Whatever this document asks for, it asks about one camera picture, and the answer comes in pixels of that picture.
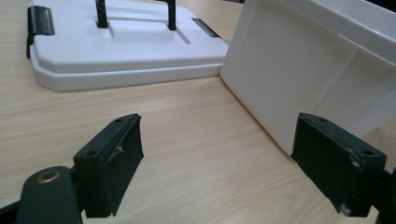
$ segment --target black clamp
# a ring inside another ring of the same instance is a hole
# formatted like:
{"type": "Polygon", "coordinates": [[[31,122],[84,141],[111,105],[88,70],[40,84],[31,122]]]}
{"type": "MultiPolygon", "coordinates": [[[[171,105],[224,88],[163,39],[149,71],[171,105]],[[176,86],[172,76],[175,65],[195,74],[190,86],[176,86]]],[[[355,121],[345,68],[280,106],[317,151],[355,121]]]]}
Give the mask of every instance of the black clamp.
{"type": "Polygon", "coordinates": [[[367,217],[371,205],[377,224],[396,223],[396,169],[387,156],[329,120],[300,114],[291,156],[337,212],[367,217]]]}
{"type": "Polygon", "coordinates": [[[0,209],[2,223],[82,223],[87,217],[115,216],[143,159],[140,117],[115,119],[75,156],[75,166],[50,167],[31,175],[21,200],[0,209]]]}
{"type": "Polygon", "coordinates": [[[32,6],[27,9],[26,57],[30,58],[30,46],[34,43],[35,35],[55,35],[50,9],[32,6]]]}

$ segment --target white plastic box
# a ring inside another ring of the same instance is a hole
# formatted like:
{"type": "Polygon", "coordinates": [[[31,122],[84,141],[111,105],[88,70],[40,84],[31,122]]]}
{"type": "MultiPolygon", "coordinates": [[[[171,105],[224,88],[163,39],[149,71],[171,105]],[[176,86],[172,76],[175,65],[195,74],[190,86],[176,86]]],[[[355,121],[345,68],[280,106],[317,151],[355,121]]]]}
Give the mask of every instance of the white plastic box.
{"type": "Polygon", "coordinates": [[[98,28],[94,0],[32,0],[50,10],[54,35],[30,46],[36,82],[54,91],[87,91],[219,75],[228,45],[184,7],[170,31],[168,6],[106,0],[98,28]]]}
{"type": "Polygon", "coordinates": [[[362,137],[396,116],[395,23],[364,0],[247,0],[220,75],[289,154],[299,112],[362,137]]]}

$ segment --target black latch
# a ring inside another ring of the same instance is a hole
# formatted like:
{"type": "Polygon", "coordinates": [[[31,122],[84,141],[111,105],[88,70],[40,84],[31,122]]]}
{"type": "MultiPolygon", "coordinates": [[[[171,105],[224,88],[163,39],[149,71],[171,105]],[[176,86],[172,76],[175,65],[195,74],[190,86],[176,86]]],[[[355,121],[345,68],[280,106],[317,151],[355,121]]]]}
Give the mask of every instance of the black latch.
{"type": "Polygon", "coordinates": [[[81,224],[83,210],[87,217],[115,216],[143,157],[140,116],[115,119],[75,155],[74,167],[31,175],[21,200],[0,209],[0,222],[81,224]]]}
{"type": "Polygon", "coordinates": [[[291,156],[337,212],[396,223],[396,173],[384,170],[387,156],[327,119],[300,114],[291,156]]]}
{"type": "Polygon", "coordinates": [[[27,9],[26,57],[30,58],[30,46],[35,35],[55,35],[50,9],[47,7],[32,6],[27,9]]]}
{"type": "Polygon", "coordinates": [[[206,23],[204,21],[202,21],[201,19],[192,18],[192,20],[195,21],[195,23],[197,23],[197,25],[199,25],[211,37],[220,37],[218,34],[216,34],[216,32],[214,30],[212,30],[212,28],[210,28],[208,25],[206,25],[206,23]]]}

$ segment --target wooden table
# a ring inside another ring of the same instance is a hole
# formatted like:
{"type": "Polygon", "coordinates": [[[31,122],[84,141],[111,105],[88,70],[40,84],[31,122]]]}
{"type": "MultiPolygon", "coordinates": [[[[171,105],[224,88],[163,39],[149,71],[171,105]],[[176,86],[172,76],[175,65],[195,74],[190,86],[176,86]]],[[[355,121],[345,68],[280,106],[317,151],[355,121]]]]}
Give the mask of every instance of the wooden table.
{"type": "MultiPolygon", "coordinates": [[[[230,43],[241,4],[177,4],[230,43]]],[[[28,5],[0,7],[0,206],[19,199],[29,175],[73,166],[111,120],[138,113],[146,157],[117,216],[85,223],[375,223],[374,209],[369,218],[336,214],[220,77],[103,91],[38,86],[25,57],[28,5]]],[[[395,130],[389,124],[366,138],[389,154],[389,167],[395,130]]]]}

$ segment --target black metal rod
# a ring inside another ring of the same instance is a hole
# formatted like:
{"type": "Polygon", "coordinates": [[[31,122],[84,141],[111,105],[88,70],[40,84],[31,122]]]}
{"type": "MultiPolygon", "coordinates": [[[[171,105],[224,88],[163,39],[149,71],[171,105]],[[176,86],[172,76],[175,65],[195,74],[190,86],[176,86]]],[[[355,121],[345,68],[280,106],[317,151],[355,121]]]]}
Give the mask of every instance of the black metal rod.
{"type": "Polygon", "coordinates": [[[107,28],[107,14],[106,14],[106,3],[105,0],[96,0],[96,12],[98,15],[98,21],[96,25],[98,28],[107,28]]]}
{"type": "Polygon", "coordinates": [[[168,4],[168,28],[171,31],[176,30],[176,0],[156,0],[168,4]]]}

